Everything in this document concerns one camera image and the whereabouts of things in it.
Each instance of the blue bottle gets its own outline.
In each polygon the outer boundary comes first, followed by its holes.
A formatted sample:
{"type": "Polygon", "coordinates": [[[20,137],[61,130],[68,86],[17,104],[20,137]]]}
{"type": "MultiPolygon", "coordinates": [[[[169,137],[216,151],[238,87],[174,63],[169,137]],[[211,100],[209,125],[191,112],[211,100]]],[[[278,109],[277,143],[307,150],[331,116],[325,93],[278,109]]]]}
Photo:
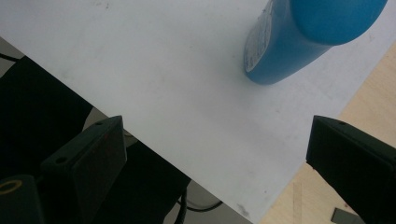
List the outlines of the blue bottle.
{"type": "Polygon", "coordinates": [[[270,0],[245,47],[247,76],[273,84],[363,34],[387,0],[270,0]]]}

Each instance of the wooden table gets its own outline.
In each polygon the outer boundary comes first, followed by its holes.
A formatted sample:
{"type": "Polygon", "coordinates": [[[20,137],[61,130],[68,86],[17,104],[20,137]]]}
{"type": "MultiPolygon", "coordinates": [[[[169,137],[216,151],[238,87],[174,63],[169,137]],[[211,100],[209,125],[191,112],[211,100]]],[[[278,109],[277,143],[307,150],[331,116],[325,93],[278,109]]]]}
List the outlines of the wooden table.
{"type": "MultiPolygon", "coordinates": [[[[396,147],[396,42],[338,118],[396,147]]],[[[304,164],[260,223],[330,224],[335,207],[354,213],[304,164]]]]}

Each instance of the black object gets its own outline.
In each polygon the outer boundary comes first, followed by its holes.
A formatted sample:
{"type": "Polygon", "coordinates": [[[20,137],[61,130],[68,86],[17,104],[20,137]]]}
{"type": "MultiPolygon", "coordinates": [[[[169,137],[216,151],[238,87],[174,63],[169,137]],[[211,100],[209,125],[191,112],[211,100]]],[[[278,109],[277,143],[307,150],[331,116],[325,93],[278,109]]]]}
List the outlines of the black object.
{"type": "Polygon", "coordinates": [[[364,224],[360,217],[339,208],[334,209],[334,213],[332,214],[332,222],[335,224],[364,224]]]}
{"type": "Polygon", "coordinates": [[[122,117],[96,122],[41,163],[50,223],[91,223],[126,163],[122,117]]]}
{"type": "Polygon", "coordinates": [[[0,78],[0,179],[39,177],[40,163],[81,133],[92,106],[27,57],[0,78]]]}
{"type": "Polygon", "coordinates": [[[6,59],[6,60],[11,61],[11,62],[14,62],[14,63],[17,62],[17,61],[19,61],[19,59],[17,59],[17,58],[13,58],[13,57],[11,57],[11,56],[8,56],[8,55],[2,54],[2,53],[0,53],[0,58],[6,59]]]}
{"type": "Polygon", "coordinates": [[[180,210],[178,210],[177,219],[175,224],[183,224],[187,212],[187,190],[184,190],[181,195],[180,210]]]}
{"type": "Polygon", "coordinates": [[[12,224],[44,224],[35,179],[15,175],[0,180],[0,220],[12,224]]]}
{"type": "Polygon", "coordinates": [[[0,217],[6,223],[91,223],[125,162],[122,118],[102,120],[41,164],[38,190],[31,175],[2,180],[16,184],[0,191],[0,217]]]}
{"type": "MultiPolygon", "coordinates": [[[[27,57],[0,78],[0,106],[0,179],[33,176],[48,220],[65,223],[68,218],[59,219],[64,213],[56,211],[64,204],[52,204],[56,197],[44,193],[48,187],[46,178],[40,177],[40,163],[80,134],[92,106],[27,57]]],[[[163,223],[190,179],[140,142],[128,147],[127,154],[128,161],[92,223],[163,223]]],[[[6,207],[0,200],[2,224],[18,223],[25,215],[12,212],[18,219],[5,221],[6,207]]]]}
{"type": "Polygon", "coordinates": [[[396,223],[396,149],[343,121],[315,116],[307,163],[367,224],[396,223]]]}
{"type": "Polygon", "coordinates": [[[186,209],[192,212],[196,212],[196,213],[205,213],[205,212],[210,212],[218,207],[220,207],[223,204],[222,201],[219,201],[218,203],[215,203],[207,208],[193,208],[193,207],[189,207],[186,205],[186,209]]]}

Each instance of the white surface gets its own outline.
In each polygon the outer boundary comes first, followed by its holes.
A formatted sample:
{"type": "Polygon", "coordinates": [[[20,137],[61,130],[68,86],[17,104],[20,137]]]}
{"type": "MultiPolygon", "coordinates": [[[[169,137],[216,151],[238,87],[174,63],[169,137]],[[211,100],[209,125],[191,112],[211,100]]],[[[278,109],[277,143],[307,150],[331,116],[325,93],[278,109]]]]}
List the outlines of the white surface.
{"type": "Polygon", "coordinates": [[[359,39],[273,86],[243,72],[265,0],[12,0],[0,36],[252,222],[396,36],[396,1],[359,39]]]}

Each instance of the black plastic part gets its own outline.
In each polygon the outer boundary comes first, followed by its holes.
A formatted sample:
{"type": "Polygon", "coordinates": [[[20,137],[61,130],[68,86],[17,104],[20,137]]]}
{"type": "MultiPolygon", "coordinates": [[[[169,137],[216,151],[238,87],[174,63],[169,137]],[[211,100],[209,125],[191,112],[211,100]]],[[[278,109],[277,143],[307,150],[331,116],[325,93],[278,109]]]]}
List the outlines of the black plastic part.
{"type": "Polygon", "coordinates": [[[315,116],[307,163],[366,222],[396,223],[396,149],[343,121],[315,116]]]}
{"type": "Polygon", "coordinates": [[[339,208],[334,209],[332,222],[335,224],[364,224],[360,217],[339,208]]]}
{"type": "Polygon", "coordinates": [[[31,175],[0,180],[0,223],[45,223],[35,179],[31,175]]]}
{"type": "Polygon", "coordinates": [[[121,116],[96,122],[43,161],[49,204],[60,206],[50,222],[91,223],[125,162],[121,116]]]}

